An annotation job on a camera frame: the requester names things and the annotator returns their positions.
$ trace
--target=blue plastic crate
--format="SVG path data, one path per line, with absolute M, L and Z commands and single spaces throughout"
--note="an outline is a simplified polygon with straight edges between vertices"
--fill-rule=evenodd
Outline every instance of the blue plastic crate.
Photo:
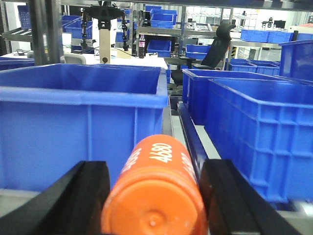
M 0 71 L 34 66 L 34 59 L 0 57 Z
M 243 61 L 241 59 L 231 59 L 229 62 L 229 70 L 240 72 L 256 72 L 257 66 L 249 61 Z
M 313 81 L 313 40 L 281 43 L 279 75 Z
M 159 57 L 171 57 L 172 42 L 166 40 L 150 40 L 147 51 L 149 53 L 158 53 Z
M 250 60 L 252 64 L 256 65 L 256 73 L 275 76 L 279 74 L 279 65 L 272 61 Z
M 130 9 L 123 9 L 123 11 L 125 12 L 125 15 L 129 15 L 131 13 Z
M 293 33 L 283 32 L 283 31 L 269 31 L 268 32 L 268 42 L 269 43 L 284 43 L 290 42 Z
M 150 11 L 150 17 L 152 17 L 154 14 L 173 15 L 173 25 L 176 25 L 177 10 L 163 10 L 154 8 Z
M 22 29 L 30 29 L 31 28 L 31 20 L 29 14 L 29 6 L 28 5 L 20 5 L 18 6 L 19 18 L 21 22 Z
M 313 40 L 313 33 L 299 33 L 298 34 L 298 40 Z
M 205 129 L 269 202 L 313 199 L 313 86 L 210 81 Z
M 187 44 L 186 57 L 203 60 L 206 54 L 209 52 L 210 48 L 211 46 Z
M 152 6 L 152 5 L 146 5 L 146 11 L 151 11 L 152 9 L 161 9 L 161 6 Z
M 62 30 L 65 32 L 65 27 L 74 21 L 80 21 L 81 16 L 62 16 Z
M 55 64 L 0 72 L 0 188 L 43 191 L 77 162 L 107 161 L 162 131 L 165 70 Z
M 188 111 L 196 125 L 205 125 L 208 104 L 208 80 L 215 78 L 243 78 L 261 80 L 281 80 L 251 72 L 218 71 L 218 70 L 183 70 L 182 97 L 188 103 Z
M 81 16 L 62 16 L 62 21 L 80 21 Z
M 173 28 L 174 15 L 153 14 L 151 16 L 151 26 L 157 28 Z
M 72 33 L 72 38 L 82 38 L 82 22 L 81 21 L 74 21 L 69 25 L 65 26 L 66 33 Z M 87 39 L 92 39 L 92 22 L 87 22 Z
M 266 43 L 268 41 L 268 31 L 242 29 L 241 39 L 249 42 Z
M 127 40 L 129 39 L 129 33 L 130 33 L 130 31 L 127 30 Z M 116 32 L 115 41 L 118 42 L 118 43 L 122 43 L 123 42 L 123 32 Z

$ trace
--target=orange bottle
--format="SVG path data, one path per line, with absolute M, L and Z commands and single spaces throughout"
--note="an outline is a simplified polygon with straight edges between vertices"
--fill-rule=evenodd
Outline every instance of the orange bottle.
M 114 235 L 206 235 L 205 208 L 186 148 L 167 135 L 143 139 L 105 201 L 101 228 Z

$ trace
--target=crate rim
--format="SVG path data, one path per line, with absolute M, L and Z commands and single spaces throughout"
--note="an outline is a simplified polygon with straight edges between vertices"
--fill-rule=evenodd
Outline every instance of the crate rim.
M 186 75 L 188 75 L 192 80 L 194 80 L 194 81 L 203 81 L 203 79 L 205 79 L 205 78 L 210 78 L 210 79 L 214 79 L 214 78 L 216 78 L 216 79 L 218 79 L 218 78 L 222 78 L 222 77 L 215 77 L 215 76 L 203 76 L 203 75 L 196 75 L 195 73 L 193 73 L 193 71 L 199 71 L 199 70 L 197 70 L 197 69 L 182 69 L 182 72 L 184 73 L 184 74 L 186 74 Z M 221 72 L 229 72 L 229 73 L 249 73 L 249 74 L 256 74 L 256 73 L 254 73 L 254 72 L 248 72 L 248 71 L 226 71 L 226 70 L 222 70 Z M 271 76 L 271 75 L 266 75 L 266 74 L 259 74 L 258 73 L 258 75 L 260 75 L 260 76 L 264 76 L 264 77 L 275 77 L 275 76 Z M 286 80 L 286 81 L 290 81 L 290 80 L 288 80 L 288 78 L 281 78 L 281 77 L 279 77 L 280 79 L 282 79 L 282 80 Z M 257 79 L 257 78 L 242 78 L 242 79 L 249 79 L 249 80 L 259 80 L 259 79 Z
M 262 79 L 254 79 L 254 80 L 259 80 L 259 81 L 262 81 L 262 82 L 273 82 L 272 80 L 270 81 L 265 81 L 265 80 L 262 80 Z M 243 97 L 244 99 L 246 100 L 249 100 L 249 101 L 253 101 L 255 103 L 257 103 L 258 105 L 267 105 L 267 106 L 280 106 L 280 107 L 297 107 L 297 108 L 310 108 L 310 109 L 313 109 L 313 104 L 299 104 L 299 103 L 285 103 L 285 102 L 273 102 L 273 101 L 266 101 L 266 100 L 260 100 L 260 99 L 256 99 L 256 98 L 253 98 L 249 95 L 246 95 L 234 88 L 231 88 L 227 85 L 224 85 L 218 81 L 215 81 L 214 79 L 209 79 L 209 82 L 212 82 L 212 83 L 215 83 L 216 85 L 220 86 L 220 87 L 223 87 L 224 89 L 227 89 L 229 91 L 232 91 L 234 92 L 235 94 L 237 95 L 240 95 L 241 97 Z M 299 84 L 297 82 L 292 82 L 292 81 L 275 81 L 275 82 L 279 82 L 279 83 L 286 83 L 286 84 L 293 84 L 293 85 L 299 85 L 299 86 L 306 86 L 305 84 Z
M 18 68 L 15 70 L 33 70 L 42 67 L 60 67 L 72 66 L 71 64 L 51 64 L 44 66 L 32 66 Z M 85 67 L 95 67 L 103 65 L 76 65 Z M 110 67 L 120 67 L 120 65 L 109 65 Z M 122 93 L 122 92 L 95 92 L 95 91 L 77 91 L 77 90 L 60 90 L 48 88 L 28 88 L 28 87 L 0 87 L 0 102 L 24 102 L 24 103 L 43 103 L 57 105 L 104 105 L 104 106 L 119 106 L 119 107 L 138 107 L 138 108 L 164 108 L 168 104 L 167 83 L 165 69 L 160 67 L 144 67 L 144 66 L 127 66 L 132 68 L 158 68 L 160 74 L 156 86 L 155 94 L 137 94 L 137 93 Z M 13 70 L 0 71 L 0 75 L 5 75 Z M 18 97 L 12 97 L 13 94 L 18 94 Z M 112 103 L 112 99 L 118 99 L 119 103 Z
M 288 46 L 288 45 L 298 45 L 298 44 L 306 44 L 306 43 L 313 43 L 313 39 L 279 43 L 278 45 L 280 45 L 280 46 Z

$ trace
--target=white wall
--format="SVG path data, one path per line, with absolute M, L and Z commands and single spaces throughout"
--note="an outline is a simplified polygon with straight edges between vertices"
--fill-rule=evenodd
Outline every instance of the white wall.
M 6 2 L 6 12 L 8 17 L 9 30 L 21 27 L 19 19 L 18 5 L 25 5 L 21 2 Z M 11 41 L 12 51 L 16 49 L 30 50 L 30 43 Z
M 256 29 L 262 29 L 262 21 L 268 21 L 270 17 L 273 21 L 286 21 L 285 29 L 288 29 L 292 25 L 294 15 L 294 11 L 258 10 Z

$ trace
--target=white table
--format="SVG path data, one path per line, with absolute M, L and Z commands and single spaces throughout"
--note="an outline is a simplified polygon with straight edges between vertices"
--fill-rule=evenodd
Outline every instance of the white table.
M 27 58 L 26 55 L 16 56 L 14 55 L 16 52 L 6 54 L 2 57 L 9 57 L 9 58 L 16 58 L 16 59 L 24 59 Z M 83 54 L 86 58 L 87 65 L 94 65 L 100 63 L 99 56 L 95 56 L 94 54 Z M 168 69 L 167 64 L 162 57 L 145 57 L 143 59 L 139 59 L 137 57 L 131 57 L 130 59 L 123 59 L 123 58 L 112 58 L 111 59 L 112 65 L 135 65 L 135 66 L 153 66 L 153 67 L 161 67 L 165 70 Z

